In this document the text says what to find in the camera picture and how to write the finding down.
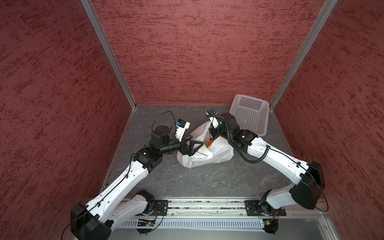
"gray marble floor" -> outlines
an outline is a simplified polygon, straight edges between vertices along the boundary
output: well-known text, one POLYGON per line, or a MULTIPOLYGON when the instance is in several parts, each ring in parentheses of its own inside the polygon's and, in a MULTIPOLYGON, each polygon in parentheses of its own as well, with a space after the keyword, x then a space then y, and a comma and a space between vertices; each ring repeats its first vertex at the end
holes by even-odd
MULTIPOLYGON (((229 106, 186 105, 139 105, 126 138, 120 159, 116 164, 113 180, 128 166, 131 154, 148 144, 151 125, 162 112, 172 111, 176 120, 191 123, 186 134, 207 121, 205 112, 210 109, 221 114, 229 106)), ((171 126, 172 115, 167 113, 158 119, 160 124, 171 126)), ((285 151, 276 126, 270 117, 267 134, 263 137, 269 144, 285 151)), ((186 168, 176 159, 176 153, 164 155, 163 161, 127 197, 133 197, 145 189, 157 198, 161 197, 261 197, 268 189, 276 189, 290 183, 279 171, 264 162, 249 164, 235 151, 230 161, 186 168)))

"plastic bag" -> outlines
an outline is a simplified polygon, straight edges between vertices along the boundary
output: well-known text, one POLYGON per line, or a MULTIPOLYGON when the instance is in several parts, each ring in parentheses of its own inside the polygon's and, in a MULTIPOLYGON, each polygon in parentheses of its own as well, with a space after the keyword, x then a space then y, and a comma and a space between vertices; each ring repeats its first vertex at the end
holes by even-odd
POLYGON ((177 159, 181 165, 192 168, 231 160, 233 157, 233 147, 229 145, 225 138, 219 136, 209 147, 205 146, 210 138, 210 125, 211 122, 208 121, 191 133, 193 136, 192 140, 204 142, 204 145, 193 156, 182 155, 180 152, 177 152, 177 159))

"metal corner post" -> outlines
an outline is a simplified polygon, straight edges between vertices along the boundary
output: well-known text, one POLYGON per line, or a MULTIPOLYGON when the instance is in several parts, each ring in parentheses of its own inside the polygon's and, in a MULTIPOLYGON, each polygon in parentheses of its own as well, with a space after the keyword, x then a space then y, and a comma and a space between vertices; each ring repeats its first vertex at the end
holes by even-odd
POLYGON ((277 131, 279 132, 281 141, 283 142, 284 147, 285 147, 285 149, 287 151, 286 153, 291 155, 291 156, 293 156, 293 152, 291 150, 291 147, 289 146, 288 141, 285 138, 284 132, 283 132, 281 126, 280 126, 280 123, 279 123, 279 121, 276 118, 275 112, 272 109, 270 110, 270 114, 271 114, 271 117, 272 117, 273 121, 275 122, 275 125, 276 125, 276 128, 277 128, 277 131))
POLYGON ((131 128, 131 125, 132 125, 132 122, 133 122, 133 117, 135 116, 135 112, 136 112, 136 108, 133 108, 132 111, 131 111, 131 114, 129 115, 127 124, 126 124, 126 126, 124 128, 124 131, 123 131, 123 133, 121 135, 121 139, 119 141, 119 145, 116 148, 116 152, 115 152, 115 154, 113 156, 111 165, 109 166, 109 169, 108 169, 108 172, 107 172, 107 176, 104 179, 104 183, 103 183, 103 186, 101 187, 100 192, 104 191, 104 189, 108 186, 108 184, 110 184, 112 182, 113 172, 115 171, 116 164, 117 164, 117 162, 118 162, 118 160, 120 158, 120 155, 121 155, 121 152, 122 152, 122 148, 123 148, 124 143, 125 143, 125 141, 127 139, 127 136, 128 136, 128 133, 129 133, 129 129, 131 128))
POLYGON ((291 79, 293 78, 293 75, 299 68, 301 62, 303 61, 305 55, 311 48, 314 40, 316 39, 317 35, 319 34, 321 28, 323 27, 325 21, 328 19, 329 15, 331 14, 334 6, 336 5, 338 0, 326 0, 323 7, 321 8, 319 15, 317 16, 315 22, 313 23, 307 37, 305 38, 303 45, 301 46, 299 52, 296 55, 296 58, 293 60, 293 63, 291 67, 289 68, 287 74, 285 75, 285 78, 283 82, 281 83, 279 89, 275 93, 275 96, 273 97, 270 108, 273 110, 283 95, 285 89, 287 88, 288 84, 290 83, 291 79))
POLYGON ((132 110, 136 108, 136 102, 133 99, 133 95, 131 93, 131 90, 129 89, 129 86, 127 84, 127 81, 125 80, 124 74, 121 71, 121 68, 119 66, 119 63, 113 53, 113 50, 108 42, 107 36, 104 33, 104 30, 101 26, 101 23, 99 21, 99 18, 97 17, 97 14, 95 12, 95 9, 92 5, 91 0, 80 0, 81 4, 83 5, 85 12, 88 15, 89 20, 91 21, 91 24, 93 26, 93 29, 96 32, 96 35, 99 38, 99 41, 105 51, 105 54, 107 55, 109 62, 111 63, 111 66, 116 74, 116 77, 118 78, 121 87, 127 96, 127 99, 129 101, 129 104, 131 105, 132 110))

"white plastic basket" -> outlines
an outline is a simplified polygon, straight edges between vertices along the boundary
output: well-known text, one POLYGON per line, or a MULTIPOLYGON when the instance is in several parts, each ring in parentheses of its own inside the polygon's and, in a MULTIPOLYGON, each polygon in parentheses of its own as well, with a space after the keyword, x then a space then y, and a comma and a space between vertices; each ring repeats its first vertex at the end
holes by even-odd
POLYGON ((266 134, 269 103, 259 98, 237 94, 229 113, 235 116, 241 129, 248 129, 259 136, 266 134))

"wire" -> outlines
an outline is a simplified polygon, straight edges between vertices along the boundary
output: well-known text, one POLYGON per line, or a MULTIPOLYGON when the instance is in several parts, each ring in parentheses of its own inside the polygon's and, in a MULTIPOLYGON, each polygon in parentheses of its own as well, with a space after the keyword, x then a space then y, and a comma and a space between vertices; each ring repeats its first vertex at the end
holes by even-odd
MULTIPOLYGON (((214 125, 213 125, 213 120, 212 121, 210 120, 210 122, 211 122, 210 128, 211 127, 215 128, 214 125)), ((210 138, 209 140, 215 141, 220 136, 220 125, 217 125, 217 129, 216 130, 217 130, 216 136, 212 136, 212 138, 210 138)))
POLYGON ((151 126, 151 130, 152 130, 152 131, 153 131, 153 124, 155 124, 156 120, 157 120, 161 115, 163 115, 164 113, 171 113, 171 114, 172 114, 173 122, 174 122, 175 127, 176 127, 175 116, 173 115, 173 113, 172 113, 171 111, 166 111, 166 112, 163 112, 162 114, 160 114, 159 116, 157 116, 157 118, 155 119, 155 121, 153 121, 152 126, 151 126))
POLYGON ((61 233, 61 240, 63 240, 63 235, 64 235, 64 232, 65 230, 76 220, 78 220, 79 218, 81 218, 82 216, 84 216, 85 214, 87 214, 88 212, 90 212, 92 209, 94 209, 95 207, 97 206, 97 204, 95 206, 93 206, 91 209, 89 209, 88 211, 86 211, 83 215, 81 215, 80 217, 77 217, 75 220, 73 220, 72 222, 70 222, 63 230, 63 232, 61 233))
POLYGON ((321 194, 322 194, 323 197, 324 197, 325 203, 327 204, 327 208, 326 208, 326 210, 321 210, 321 209, 319 209, 319 208, 316 207, 316 206, 315 206, 315 208, 318 209, 319 211, 327 212, 328 209, 329 209, 329 205, 328 205, 327 198, 325 197, 323 191, 321 190, 320 186, 317 184, 317 182, 316 182, 316 180, 314 179, 314 177, 307 171, 307 169, 305 169, 303 166, 299 165, 297 162, 295 162, 292 158, 288 157, 286 154, 284 154, 284 153, 282 153, 282 152, 279 152, 279 151, 276 151, 276 150, 274 150, 274 149, 272 149, 272 148, 271 148, 271 150, 272 150, 272 151, 275 151, 275 152, 278 152, 278 153, 280 153, 280 154, 286 156, 289 160, 291 160, 292 162, 294 162, 296 165, 300 166, 302 169, 304 169, 304 170, 306 171, 306 173, 308 173, 309 176, 311 176, 311 178, 313 179, 313 182, 316 184, 317 188, 320 190, 321 194))
POLYGON ((156 219, 157 219, 157 207, 155 207, 155 223, 156 223, 156 219))
POLYGON ((125 178, 128 178, 128 174, 129 174, 129 171, 131 170, 131 163, 132 163, 132 157, 133 157, 133 155, 135 155, 135 154, 137 154, 137 153, 134 153, 134 154, 132 154, 131 155, 131 160, 130 160, 130 162, 129 162, 129 169, 128 169, 128 172, 127 172, 127 174, 124 176, 124 178, 123 179, 121 179, 121 181, 118 183, 118 184, 116 184, 116 186, 114 186, 100 201, 98 201, 96 204, 95 204, 95 206, 93 206, 91 209, 89 209, 88 211, 86 211, 83 215, 81 215, 81 216, 79 216, 79 217, 77 217, 75 220, 73 220, 72 222, 70 222, 65 228, 64 228, 64 230, 63 230, 63 232, 61 233, 61 240, 63 240, 63 235, 64 235, 64 232, 65 232, 65 230, 73 223, 73 222, 75 222, 76 220, 78 220, 79 218, 81 218, 82 216, 84 216, 85 214, 87 214, 87 213, 89 213, 92 209, 94 209, 95 207, 97 207, 97 206, 100 206, 100 203, 104 200, 104 198, 106 197, 106 196, 108 196, 108 194, 110 193, 110 192, 112 192, 125 178))
POLYGON ((278 228, 278 227, 279 227, 279 215, 277 215, 275 232, 273 233, 274 235, 276 235, 276 232, 277 232, 277 228, 278 228))
POLYGON ((235 145, 235 143, 232 142, 233 139, 232 139, 232 136, 231 136, 230 131, 229 131, 228 121, 227 121, 223 116, 220 116, 220 115, 206 115, 205 117, 206 117, 206 118, 214 117, 214 118, 221 118, 221 119, 223 119, 223 122, 224 122, 224 124, 225 124, 225 127, 227 128, 227 139, 228 139, 228 143, 229 143, 229 145, 231 145, 231 146, 233 147, 233 149, 235 149, 235 150, 239 153, 240 157, 242 157, 242 159, 244 159, 244 161, 246 161, 246 162, 248 162, 248 163, 255 164, 255 163, 261 162, 261 161, 266 157, 266 155, 268 154, 268 151, 269 151, 269 149, 270 149, 271 147, 267 145, 267 147, 266 147, 266 149, 265 149, 263 155, 262 155, 260 158, 256 158, 256 160, 248 160, 248 158, 246 158, 246 157, 244 156, 244 154, 237 148, 237 146, 235 145))
POLYGON ((273 218, 272 218, 272 220, 271 220, 271 221, 273 221, 273 220, 275 219, 275 217, 276 217, 276 214, 277 214, 277 212, 275 212, 275 215, 273 216, 273 218))
POLYGON ((149 231, 149 232, 147 232, 147 233, 150 233, 150 232, 152 232, 153 230, 155 230, 155 229, 156 229, 158 226, 160 226, 160 224, 163 222, 163 219, 164 219, 164 212, 163 212, 162 210, 160 210, 160 209, 157 209, 157 208, 156 208, 156 211, 160 211, 160 212, 162 212, 162 213, 163 213, 163 217, 162 217, 160 223, 159 223, 154 229, 152 229, 151 231, 149 231))

